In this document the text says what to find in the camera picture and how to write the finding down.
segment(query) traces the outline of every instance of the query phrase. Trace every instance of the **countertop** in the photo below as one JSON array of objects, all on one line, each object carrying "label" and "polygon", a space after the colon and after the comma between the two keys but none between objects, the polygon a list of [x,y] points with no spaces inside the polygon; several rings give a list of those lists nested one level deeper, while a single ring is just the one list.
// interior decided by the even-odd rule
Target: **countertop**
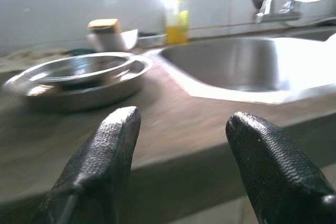
[{"label": "countertop", "polygon": [[[38,113],[0,94],[0,220],[1,214],[12,218],[22,204],[35,207],[33,199],[51,189],[69,157],[123,106],[137,106],[142,117],[124,223],[162,223],[243,194],[225,136],[225,123],[236,111],[287,128],[319,165],[336,161],[336,94],[283,105],[191,97],[146,55],[154,65],[143,89],[106,108]],[[0,82],[13,74],[0,74]]]}]

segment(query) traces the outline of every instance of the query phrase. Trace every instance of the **sink basin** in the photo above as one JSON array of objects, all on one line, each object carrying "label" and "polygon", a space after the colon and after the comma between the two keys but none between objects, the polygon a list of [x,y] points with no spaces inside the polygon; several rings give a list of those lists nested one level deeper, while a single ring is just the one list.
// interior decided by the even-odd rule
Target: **sink basin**
[{"label": "sink basin", "polygon": [[336,91],[326,42],[225,38],[161,51],[162,66],[190,95],[281,104]]},{"label": "sink basin", "polygon": [[326,41],[333,34],[336,34],[336,27],[319,27],[303,31],[289,31],[285,37]]}]

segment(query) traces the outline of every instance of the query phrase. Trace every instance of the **stacked dishes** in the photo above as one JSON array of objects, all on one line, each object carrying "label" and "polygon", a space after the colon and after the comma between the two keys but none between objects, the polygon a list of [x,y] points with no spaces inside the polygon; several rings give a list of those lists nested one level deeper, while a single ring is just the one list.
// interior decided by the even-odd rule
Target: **stacked dishes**
[{"label": "stacked dishes", "polygon": [[141,89],[151,61],[124,52],[104,52],[50,61],[10,78],[4,89],[29,106],[79,111],[112,104]]}]

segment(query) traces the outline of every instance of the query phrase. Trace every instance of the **stainless steel bowl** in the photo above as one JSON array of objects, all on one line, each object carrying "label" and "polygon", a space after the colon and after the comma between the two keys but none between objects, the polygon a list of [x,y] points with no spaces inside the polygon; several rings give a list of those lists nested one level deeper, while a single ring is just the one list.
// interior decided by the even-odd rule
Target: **stainless steel bowl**
[{"label": "stainless steel bowl", "polygon": [[27,80],[23,72],[10,78],[4,84],[4,90],[22,98],[29,107],[39,111],[69,112],[106,106],[142,88],[144,74],[151,68],[152,62],[142,56],[131,57],[134,62],[127,73],[98,83],[73,87],[45,85]]},{"label": "stainless steel bowl", "polygon": [[78,85],[118,76],[128,71],[133,62],[128,56],[109,52],[81,55],[34,66],[24,71],[23,77],[45,85]]}]

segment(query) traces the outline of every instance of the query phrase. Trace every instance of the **yellow dish soap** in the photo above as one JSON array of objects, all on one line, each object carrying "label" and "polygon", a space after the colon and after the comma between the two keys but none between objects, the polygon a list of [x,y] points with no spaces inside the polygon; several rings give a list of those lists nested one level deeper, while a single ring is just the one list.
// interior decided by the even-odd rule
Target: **yellow dish soap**
[{"label": "yellow dish soap", "polygon": [[188,41],[188,11],[182,0],[175,0],[166,8],[166,42],[169,45],[185,44]]}]

